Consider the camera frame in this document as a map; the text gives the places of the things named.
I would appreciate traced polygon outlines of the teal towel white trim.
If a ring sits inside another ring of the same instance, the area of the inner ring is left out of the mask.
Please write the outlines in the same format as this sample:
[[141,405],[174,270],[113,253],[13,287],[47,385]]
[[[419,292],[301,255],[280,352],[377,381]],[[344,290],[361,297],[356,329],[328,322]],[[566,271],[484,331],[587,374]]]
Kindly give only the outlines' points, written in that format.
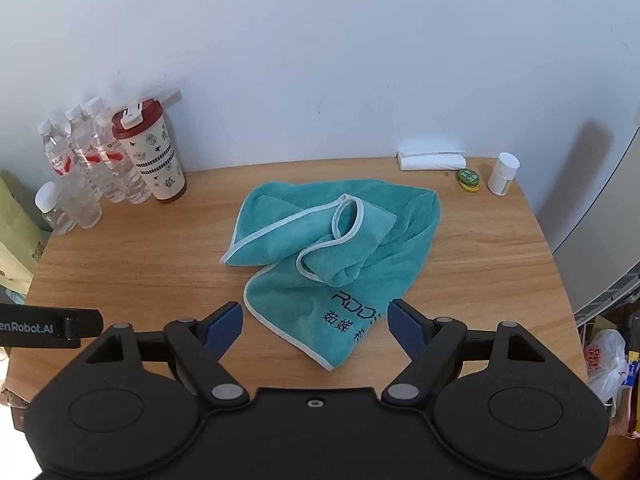
[[439,219],[428,188],[269,182],[246,196],[220,261],[256,269],[246,310],[334,370],[419,276]]

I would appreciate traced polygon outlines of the small white cap jar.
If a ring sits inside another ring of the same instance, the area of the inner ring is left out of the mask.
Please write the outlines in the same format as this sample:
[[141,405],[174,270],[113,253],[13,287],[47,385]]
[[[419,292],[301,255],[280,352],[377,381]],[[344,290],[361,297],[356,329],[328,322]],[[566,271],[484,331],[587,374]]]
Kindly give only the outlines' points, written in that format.
[[75,229],[77,223],[58,204],[62,188],[55,182],[46,182],[35,195],[35,205],[53,234],[64,235]]

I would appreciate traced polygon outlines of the clear drinking glass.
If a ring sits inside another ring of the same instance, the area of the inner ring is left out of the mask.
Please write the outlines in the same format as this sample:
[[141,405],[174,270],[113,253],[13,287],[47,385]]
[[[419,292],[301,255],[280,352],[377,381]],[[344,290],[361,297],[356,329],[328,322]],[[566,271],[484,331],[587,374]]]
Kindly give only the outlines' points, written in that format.
[[58,198],[58,206],[85,230],[96,226],[102,218],[102,208],[96,193],[81,176],[66,183]]

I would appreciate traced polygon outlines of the water bottle nearest tumbler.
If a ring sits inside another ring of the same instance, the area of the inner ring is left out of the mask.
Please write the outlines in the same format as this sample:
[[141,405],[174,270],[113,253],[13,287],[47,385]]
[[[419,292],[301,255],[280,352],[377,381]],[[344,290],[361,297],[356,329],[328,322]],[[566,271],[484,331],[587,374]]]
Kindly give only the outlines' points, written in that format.
[[105,105],[104,99],[99,96],[85,102],[84,111],[93,125],[96,148],[105,165],[111,169],[117,183],[125,192],[126,200],[134,205],[144,203],[151,196],[151,191],[122,144],[114,136],[112,125],[114,112]]

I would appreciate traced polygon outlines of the green lid yellow tin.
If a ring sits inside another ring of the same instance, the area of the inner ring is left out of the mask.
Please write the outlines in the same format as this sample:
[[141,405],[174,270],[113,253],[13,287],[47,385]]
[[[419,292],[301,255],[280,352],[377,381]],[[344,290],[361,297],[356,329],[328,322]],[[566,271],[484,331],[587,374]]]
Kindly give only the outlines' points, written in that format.
[[456,178],[459,185],[470,193],[475,193],[480,189],[480,185],[482,184],[482,180],[480,180],[480,175],[470,169],[463,168],[459,169],[456,173]]

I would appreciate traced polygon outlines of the white plastic bag red print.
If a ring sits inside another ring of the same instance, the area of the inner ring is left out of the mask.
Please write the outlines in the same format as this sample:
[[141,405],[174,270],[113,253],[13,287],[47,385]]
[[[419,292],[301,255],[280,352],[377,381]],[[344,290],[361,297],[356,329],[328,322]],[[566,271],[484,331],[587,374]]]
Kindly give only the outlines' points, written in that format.
[[596,333],[584,352],[588,386],[603,404],[615,401],[626,380],[625,339],[617,330]]

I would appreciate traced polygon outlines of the leftmost water bottle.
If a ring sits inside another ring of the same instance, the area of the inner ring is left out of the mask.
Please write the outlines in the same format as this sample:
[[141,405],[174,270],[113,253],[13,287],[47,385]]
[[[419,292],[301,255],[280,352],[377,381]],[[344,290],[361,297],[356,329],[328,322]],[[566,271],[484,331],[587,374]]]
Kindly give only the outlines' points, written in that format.
[[77,178],[79,172],[76,155],[66,132],[49,119],[44,120],[37,131],[41,136],[44,154],[54,173],[64,180]]

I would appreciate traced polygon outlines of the water bottle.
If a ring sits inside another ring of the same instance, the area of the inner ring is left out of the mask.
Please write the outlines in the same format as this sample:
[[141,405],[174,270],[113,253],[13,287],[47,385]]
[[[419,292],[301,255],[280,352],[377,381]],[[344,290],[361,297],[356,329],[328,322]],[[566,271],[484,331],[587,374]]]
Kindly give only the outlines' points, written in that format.
[[79,172],[76,155],[66,132],[49,119],[44,120],[37,131],[41,136],[44,154],[54,173],[64,180],[77,178]]
[[70,122],[70,145],[78,155],[81,167],[87,171],[88,178],[110,202],[122,202],[126,198],[125,192],[96,148],[91,119],[80,105],[66,110],[65,116]]

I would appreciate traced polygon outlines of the white air conditioner unit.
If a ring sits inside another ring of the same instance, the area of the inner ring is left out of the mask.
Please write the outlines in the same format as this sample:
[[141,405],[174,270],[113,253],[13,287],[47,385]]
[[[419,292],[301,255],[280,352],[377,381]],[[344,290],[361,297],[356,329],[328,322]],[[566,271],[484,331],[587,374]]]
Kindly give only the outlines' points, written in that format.
[[554,260],[575,318],[602,311],[638,286],[638,136]]

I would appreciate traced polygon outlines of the white pill bottle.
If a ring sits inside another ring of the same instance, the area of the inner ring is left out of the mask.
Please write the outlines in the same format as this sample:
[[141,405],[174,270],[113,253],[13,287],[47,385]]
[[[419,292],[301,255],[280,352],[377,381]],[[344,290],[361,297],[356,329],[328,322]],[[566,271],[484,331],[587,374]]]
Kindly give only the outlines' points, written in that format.
[[520,160],[515,155],[501,152],[487,182],[489,191],[497,196],[505,196],[519,169]]

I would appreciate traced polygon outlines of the middle water bottle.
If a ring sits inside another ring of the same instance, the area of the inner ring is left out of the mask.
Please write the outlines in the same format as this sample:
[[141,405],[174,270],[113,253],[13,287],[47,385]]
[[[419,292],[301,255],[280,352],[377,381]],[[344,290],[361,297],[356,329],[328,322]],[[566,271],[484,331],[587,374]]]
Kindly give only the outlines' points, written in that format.
[[87,171],[88,178],[110,202],[122,202],[126,198],[125,192],[96,148],[91,119],[80,105],[66,110],[65,116],[70,122],[70,145],[78,155],[81,167]]

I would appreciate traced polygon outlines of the red lid patterned tumbler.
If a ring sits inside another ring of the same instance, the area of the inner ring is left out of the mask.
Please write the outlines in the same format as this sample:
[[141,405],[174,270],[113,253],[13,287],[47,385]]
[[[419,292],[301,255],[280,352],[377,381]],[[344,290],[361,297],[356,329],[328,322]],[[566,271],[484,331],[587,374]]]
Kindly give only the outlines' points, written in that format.
[[186,190],[186,177],[172,144],[164,108],[157,99],[146,99],[112,117],[112,131],[153,196],[170,203]]

